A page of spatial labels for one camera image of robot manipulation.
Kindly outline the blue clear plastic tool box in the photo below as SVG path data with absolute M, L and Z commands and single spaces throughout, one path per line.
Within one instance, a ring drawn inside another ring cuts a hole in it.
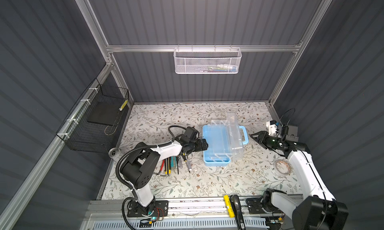
M 226 120 L 212 120 L 204 125 L 203 139 L 208 144 L 208 149 L 203 151 L 203 161 L 207 167 L 225 167 L 241 160 L 249 143 L 247 130 L 239 125 L 234 112 L 229 112 Z

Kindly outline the clear handled screwdriver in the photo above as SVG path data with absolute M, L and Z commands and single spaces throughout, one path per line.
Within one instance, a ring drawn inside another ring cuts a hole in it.
M 189 171 L 189 173 L 192 171 L 192 165 L 191 165 L 191 162 L 189 160 L 185 160 L 185 163 L 187 165 L 187 169 Z

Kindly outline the orange handled screwdriver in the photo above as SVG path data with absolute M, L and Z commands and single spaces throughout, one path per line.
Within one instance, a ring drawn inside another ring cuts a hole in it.
M 177 174 L 179 175 L 179 156 L 176 157 L 176 163 L 177 163 Z

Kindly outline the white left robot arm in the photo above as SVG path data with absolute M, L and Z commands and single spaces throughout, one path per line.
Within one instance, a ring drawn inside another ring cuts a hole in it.
M 141 208 L 152 207 L 156 202 L 149 182 L 159 162 L 178 156 L 188 162 L 190 154 L 204 152 L 209 147 L 193 127 L 172 125 L 168 127 L 168 132 L 172 137 L 169 142 L 160 145 L 139 143 L 116 163 L 116 177 L 131 190 Z

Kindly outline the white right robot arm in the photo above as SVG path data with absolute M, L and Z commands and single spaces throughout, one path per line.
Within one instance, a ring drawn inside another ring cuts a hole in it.
M 289 162 L 302 187 L 303 201 L 297 203 L 283 191 L 268 188 L 258 199 L 258 208 L 271 214 L 280 210 L 292 220 L 295 230 L 343 229 L 349 216 L 348 208 L 326 187 L 308 146 L 289 141 L 287 125 L 280 126 L 276 121 L 266 125 L 267 130 L 251 134 L 250 138 Z

